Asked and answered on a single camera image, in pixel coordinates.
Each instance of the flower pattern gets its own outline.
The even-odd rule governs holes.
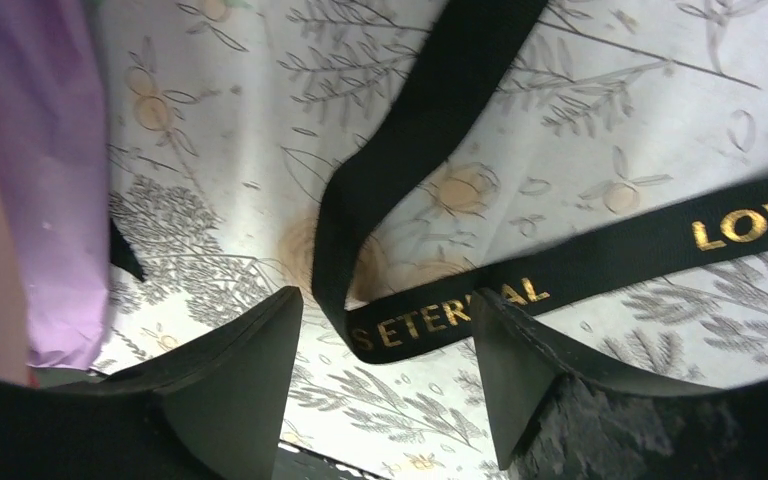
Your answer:
[[[282,441],[386,478],[507,478],[471,340],[364,365],[309,295],[311,209],[376,132],[443,4],[94,6],[112,96],[110,211],[148,274],[138,284],[113,272],[95,369],[160,355],[296,284],[308,295]],[[639,4],[549,2],[463,146],[366,242],[353,301],[768,167],[768,38],[753,35],[768,31],[768,0]],[[768,254],[539,320],[662,375],[715,386],[768,377]]]

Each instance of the lavender cloth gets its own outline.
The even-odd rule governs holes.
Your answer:
[[[0,194],[29,363],[87,368],[108,293],[106,116],[81,2],[0,1]]]

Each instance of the black bag handle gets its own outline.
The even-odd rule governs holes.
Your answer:
[[[312,290],[361,361],[395,362],[469,337],[469,295],[479,288],[539,315],[654,277],[768,251],[766,177],[345,310],[363,243],[457,148],[546,3],[450,0],[378,131],[331,177],[316,229]]]
[[[362,244],[455,151],[547,3],[449,0],[381,126],[332,175],[316,227],[312,290],[347,343],[343,307]],[[352,348],[362,360],[388,361]]]

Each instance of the botanical illustration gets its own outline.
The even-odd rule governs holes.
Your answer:
[[[292,100],[305,112],[316,109],[321,122],[338,115],[344,127],[354,108],[367,119],[386,110],[417,55],[411,45],[426,30],[396,23],[392,11],[377,2],[315,0],[308,7],[287,15],[301,27],[302,37],[313,37],[316,45],[303,55],[288,52],[279,62],[301,86]]]
[[[92,364],[92,369],[97,372],[105,372],[108,368],[117,363],[115,358],[107,358],[104,360],[96,361]]]
[[[211,233],[217,216],[184,187],[137,175],[126,193],[111,193],[110,214],[146,270],[145,283],[114,283],[112,302],[137,311],[187,292],[190,317],[219,327],[276,291],[270,262],[223,251]]]
[[[143,335],[154,339],[157,346],[164,352],[168,352],[181,345],[177,338],[163,333],[163,324],[157,322],[154,329],[142,328]]]
[[[471,338],[467,338],[458,344],[458,352],[461,356],[469,360],[474,366],[478,366],[478,355],[475,353],[475,342]]]
[[[466,257],[447,257],[442,246],[437,247],[437,254],[434,257],[419,262],[410,262],[409,265],[412,268],[400,282],[404,289],[475,270],[475,265]]]
[[[684,344],[675,332],[662,332],[655,340],[636,328],[622,339],[605,337],[598,348],[623,363],[659,375],[690,381],[704,378],[695,364],[685,364]]]
[[[169,146],[175,151],[184,167],[186,177],[204,197],[204,190],[199,186],[192,168],[184,160],[184,153],[197,158],[198,151],[190,137],[177,126],[185,118],[179,106],[195,105],[200,100],[179,90],[160,89],[155,77],[157,60],[151,37],[143,37],[142,50],[139,54],[128,53],[134,65],[125,71],[125,85],[135,94],[134,119],[146,130],[158,133],[158,147]]]
[[[634,112],[629,87],[650,70],[666,69],[668,60],[622,68],[579,78],[567,41],[558,36],[555,45],[544,35],[532,34],[514,59],[499,86],[495,101],[510,112],[519,102],[522,110],[548,109],[543,126],[560,135],[569,130],[596,136],[601,125],[608,131]]]
[[[628,30],[628,33],[637,33],[637,19],[622,10],[614,10],[611,12],[611,15],[613,15],[614,18],[616,18],[617,21],[620,22],[620,24],[622,24],[626,30]]]
[[[119,340],[125,344],[126,347],[128,347],[128,350],[131,352],[131,355],[139,360],[140,362],[145,362],[146,360],[152,358],[151,355],[148,354],[145,350],[140,348],[136,343],[133,342],[130,338],[126,337],[122,332],[119,331],[119,329],[115,327],[110,327],[110,332],[113,333],[114,336],[119,338]]]
[[[301,221],[290,225],[278,241],[276,255],[284,278],[301,288],[308,298],[313,296],[311,279],[316,222],[316,212],[311,212]],[[349,296],[362,302],[374,300],[381,291],[386,267],[387,257],[384,250],[375,237],[370,237],[358,256]]]
[[[107,158],[110,160],[110,163],[116,167],[133,175],[136,175],[136,172],[131,168],[131,164],[136,162],[145,162],[154,170],[168,170],[170,172],[181,173],[169,165],[165,165],[144,156],[142,149],[138,147],[122,148],[117,147],[116,145],[107,144]]]
[[[428,453],[428,454],[411,454],[411,453],[405,453],[405,460],[403,462],[397,462],[397,463],[387,463],[387,462],[381,462],[384,466],[384,470],[387,471],[390,475],[394,475],[399,472],[410,472],[410,471],[417,471],[417,472],[425,472],[429,470],[434,470],[436,467],[443,467],[446,466],[443,465],[440,460],[437,460],[434,456],[434,453]]]
[[[478,428],[464,414],[441,396],[439,387],[431,394],[400,396],[386,382],[369,371],[355,367],[343,376],[329,375],[339,382],[339,390],[313,383],[313,375],[296,364],[289,397],[303,408],[320,412],[340,410],[352,420],[352,426],[404,444],[425,444],[429,437],[445,438],[478,451],[473,444],[488,433]]]
[[[501,181],[488,166],[482,163],[453,166],[445,162],[419,189],[430,196],[430,204],[415,218],[435,219],[448,214],[457,220],[459,216],[484,218],[496,201]]]
[[[617,179],[600,182],[579,194],[579,198],[589,201],[601,197],[605,207],[615,215],[632,212],[640,206],[639,188],[661,185],[673,179],[665,174],[629,178],[628,159],[617,146],[614,146],[613,165]]]
[[[519,187],[519,193],[527,197],[539,197],[552,190],[552,184],[542,178],[525,177]]]
[[[755,13],[766,5],[768,0],[699,0],[696,5],[677,3],[676,7],[690,16],[705,21],[708,56],[711,58],[714,70],[722,73],[719,50],[729,25],[734,19]]]
[[[198,19],[194,25],[187,29],[190,35],[198,35],[205,32],[212,33],[220,42],[238,52],[248,52],[240,45],[240,42],[231,38],[224,30],[220,28],[221,24],[228,21],[233,13],[231,5],[232,0],[200,0],[198,6],[178,3],[178,8]]]
[[[574,26],[577,21],[593,20],[593,17],[582,11],[581,8],[588,3],[596,3],[598,0],[549,0],[546,11],[560,20],[573,31],[578,31]]]
[[[313,438],[309,435],[303,435],[299,433],[299,430],[296,428],[295,425],[293,425],[293,422],[284,419],[284,429],[281,433],[281,440],[292,443],[293,445],[298,445],[300,447],[304,448],[311,448],[310,446],[310,440]]]
[[[768,255],[706,266],[710,290],[663,277],[637,287],[622,303],[642,322],[666,326],[699,322],[704,342],[768,365]],[[724,310],[745,312],[739,319]]]
[[[755,145],[757,126],[755,118],[746,110],[735,110],[729,116],[730,124],[726,135],[734,148],[741,153],[747,153]]]
[[[299,127],[293,131],[308,137],[318,135],[310,130]],[[365,139],[356,136],[360,148]],[[332,158],[327,160],[308,151],[281,147],[284,155],[284,166],[294,183],[314,202],[319,203],[328,179],[342,160]],[[471,163],[461,167],[452,167],[448,163],[438,169],[419,190],[428,195],[428,203],[412,218],[388,226],[375,232],[364,245],[361,258],[357,265],[355,282],[353,283],[353,298],[369,301],[385,293],[393,291],[389,282],[410,285],[427,283],[446,272],[463,271],[475,268],[468,260],[446,260],[442,253],[442,245],[438,246],[437,256],[433,259],[416,264],[412,259],[422,245],[428,243],[445,243],[449,245],[473,247],[477,238],[474,232],[458,228],[458,218],[461,216],[482,217],[482,213],[496,200],[500,190],[498,177],[492,170],[480,163]],[[542,184],[536,184],[537,191],[545,189]],[[455,229],[445,233],[433,232],[432,220],[442,215],[448,215],[455,220]],[[316,215],[310,213],[304,219],[293,223],[282,235],[278,245],[278,261],[284,271],[284,277],[291,283],[303,288],[309,293],[310,275],[313,258],[313,233],[316,226]],[[399,261],[389,252],[397,246],[405,247],[406,258],[409,262]],[[407,280],[396,280],[390,277],[404,277]]]
[[[460,370],[455,381],[466,394],[466,404],[469,406],[484,405],[484,389],[481,378],[473,372]]]
[[[546,217],[537,213],[514,218],[508,221],[508,225],[517,227],[520,235],[531,238],[537,233],[537,224],[546,220]]]

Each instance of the black fabric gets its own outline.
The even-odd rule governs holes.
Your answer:
[[[145,281],[143,267],[134,255],[131,245],[122,236],[113,219],[110,219],[110,263],[130,273],[137,280]]]
[[[100,383],[0,382],[0,479],[271,478],[302,305],[283,288]]]
[[[657,276],[768,251],[766,178],[345,311],[361,246],[457,148],[545,5],[449,1],[378,131],[331,177],[316,229],[312,290],[361,361],[399,361],[469,337],[469,294],[478,288],[499,291],[537,315]],[[724,241],[723,218],[741,209],[760,215],[762,236],[712,249],[697,245],[694,222],[704,224],[711,241]],[[742,217],[736,231],[748,231],[752,215]]]
[[[768,379],[718,390],[665,377],[495,292],[474,295],[476,359],[506,478],[768,479]]]
[[[331,177],[316,229],[312,289],[347,342],[343,306],[363,242],[458,147],[547,3],[449,0],[387,117]],[[398,359],[353,350],[372,363]]]

